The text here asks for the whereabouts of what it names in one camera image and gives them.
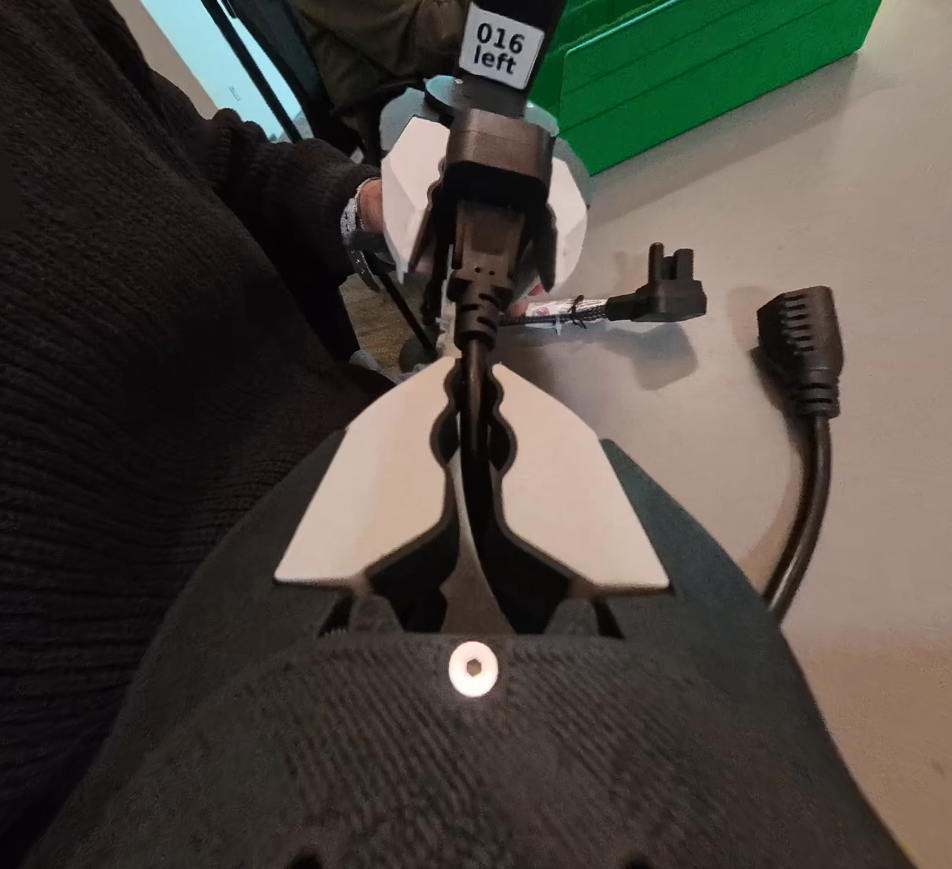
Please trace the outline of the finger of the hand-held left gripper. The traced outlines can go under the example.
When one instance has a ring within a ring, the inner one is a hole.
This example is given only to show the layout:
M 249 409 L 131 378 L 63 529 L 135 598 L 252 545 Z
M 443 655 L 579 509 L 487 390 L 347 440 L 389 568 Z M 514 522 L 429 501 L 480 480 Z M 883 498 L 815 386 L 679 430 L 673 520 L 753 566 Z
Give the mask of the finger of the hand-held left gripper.
M 546 291 L 553 293 L 577 267 L 589 221 L 589 172 L 565 139 L 554 142 L 547 206 L 553 235 L 552 278 Z
M 411 119 L 382 161 L 384 235 L 399 283 L 432 252 L 432 193 L 441 179 L 449 129 Z

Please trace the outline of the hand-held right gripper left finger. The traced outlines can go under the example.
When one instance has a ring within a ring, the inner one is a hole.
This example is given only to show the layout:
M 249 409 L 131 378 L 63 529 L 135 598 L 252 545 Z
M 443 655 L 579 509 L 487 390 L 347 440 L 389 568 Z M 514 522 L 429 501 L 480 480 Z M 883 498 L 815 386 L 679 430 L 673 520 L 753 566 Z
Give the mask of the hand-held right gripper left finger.
M 305 508 L 274 579 L 351 584 L 421 539 L 446 510 L 446 461 L 433 446 L 450 405 L 445 356 L 368 406 L 343 438 Z

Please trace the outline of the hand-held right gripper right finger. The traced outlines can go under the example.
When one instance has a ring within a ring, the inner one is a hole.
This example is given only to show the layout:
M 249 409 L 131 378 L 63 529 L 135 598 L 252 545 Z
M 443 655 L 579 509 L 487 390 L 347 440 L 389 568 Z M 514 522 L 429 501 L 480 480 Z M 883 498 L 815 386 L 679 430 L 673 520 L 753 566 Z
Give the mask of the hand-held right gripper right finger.
M 594 589 L 655 593 L 669 578 L 596 433 L 572 410 L 494 365 L 513 446 L 501 481 L 503 524 Z

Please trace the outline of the person's left forearm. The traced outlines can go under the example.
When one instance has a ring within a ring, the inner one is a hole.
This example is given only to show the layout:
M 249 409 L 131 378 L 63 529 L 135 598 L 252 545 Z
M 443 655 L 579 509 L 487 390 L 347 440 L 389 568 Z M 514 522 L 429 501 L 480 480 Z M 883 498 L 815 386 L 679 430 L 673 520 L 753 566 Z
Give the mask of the person's left forearm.
M 346 236 L 382 209 L 380 175 L 319 140 L 272 142 L 231 110 L 199 118 L 189 158 L 261 246 L 311 247 L 328 267 L 347 263 Z

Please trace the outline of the grey desk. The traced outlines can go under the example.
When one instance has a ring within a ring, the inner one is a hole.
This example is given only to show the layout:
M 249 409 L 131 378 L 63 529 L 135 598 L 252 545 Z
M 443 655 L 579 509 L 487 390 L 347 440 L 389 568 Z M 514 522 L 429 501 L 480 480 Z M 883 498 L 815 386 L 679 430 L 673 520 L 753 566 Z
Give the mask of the grey desk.
M 884 0 L 855 56 L 602 173 L 567 290 L 695 250 L 684 326 L 513 331 L 504 363 L 612 439 L 761 585 L 795 512 L 756 311 L 833 289 L 834 478 L 783 628 L 856 779 L 921 867 L 950 867 L 950 0 Z

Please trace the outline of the green plastic bin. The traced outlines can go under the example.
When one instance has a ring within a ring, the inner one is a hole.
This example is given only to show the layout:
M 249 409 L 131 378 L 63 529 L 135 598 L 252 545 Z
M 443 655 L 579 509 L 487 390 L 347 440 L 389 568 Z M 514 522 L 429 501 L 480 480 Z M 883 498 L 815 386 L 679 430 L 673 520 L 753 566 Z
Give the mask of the green plastic bin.
M 568 0 L 530 100 L 591 174 L 854 54 L 883 0 Z

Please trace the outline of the person's torso in black sweater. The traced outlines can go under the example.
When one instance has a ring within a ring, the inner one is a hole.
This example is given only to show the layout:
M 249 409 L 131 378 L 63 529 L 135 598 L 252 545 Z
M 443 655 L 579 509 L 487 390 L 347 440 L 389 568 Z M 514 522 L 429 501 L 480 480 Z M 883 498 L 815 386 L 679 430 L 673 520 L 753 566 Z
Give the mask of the person's torso in black sweater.
M 1 0 L 2 867 L 86 776 L 223 537 L 386 388 L 189 158 L 204 118 L 109 0 Z

